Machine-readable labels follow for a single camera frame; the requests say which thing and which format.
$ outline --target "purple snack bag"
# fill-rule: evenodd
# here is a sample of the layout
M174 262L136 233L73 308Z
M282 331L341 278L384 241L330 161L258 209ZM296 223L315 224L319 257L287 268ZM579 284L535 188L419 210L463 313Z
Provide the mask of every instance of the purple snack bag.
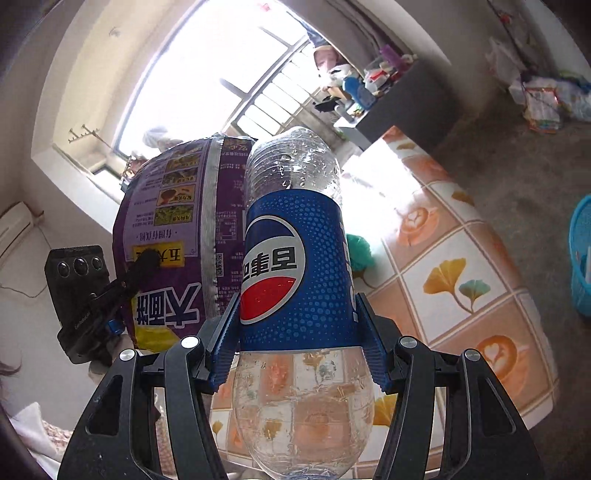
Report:
M122 309L136 348L160 352L196 334L240 291L253 143L219 134L177 145L129 184L113 227L117 276L147 248L162 267Z

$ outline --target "black camera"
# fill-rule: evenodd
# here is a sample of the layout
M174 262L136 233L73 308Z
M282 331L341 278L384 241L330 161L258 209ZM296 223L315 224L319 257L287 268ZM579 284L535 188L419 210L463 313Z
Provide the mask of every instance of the black camera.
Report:
M111 365L113 348L125 330L119 310L159 268L160 255L148 249L122 278L109 283L99 245L51 250L45 277L61 324L57 339L73 364L99 360Z

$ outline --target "pepsi label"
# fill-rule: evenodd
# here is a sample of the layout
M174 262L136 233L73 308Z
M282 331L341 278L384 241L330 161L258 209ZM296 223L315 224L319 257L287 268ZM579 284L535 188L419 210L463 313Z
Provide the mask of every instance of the pepsi label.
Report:
M257 200L246 216L241 351L359 345L339 206L311 190Z

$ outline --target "yellow label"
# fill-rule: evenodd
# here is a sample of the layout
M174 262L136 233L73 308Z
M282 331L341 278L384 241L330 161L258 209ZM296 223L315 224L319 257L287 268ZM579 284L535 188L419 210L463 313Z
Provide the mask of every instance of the yellow label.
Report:
M182 242L136 245L134 246L134 260L137 260L141 252L148 248L158 251L161 267L184 267L184 248Z

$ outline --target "green cloth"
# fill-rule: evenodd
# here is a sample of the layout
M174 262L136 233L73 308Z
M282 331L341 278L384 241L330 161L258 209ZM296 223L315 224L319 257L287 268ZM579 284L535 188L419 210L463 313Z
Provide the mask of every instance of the green cloth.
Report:
M349 246L349 258L353 272L362 272L374 264L369 243L365 238L347 233L347 245Z

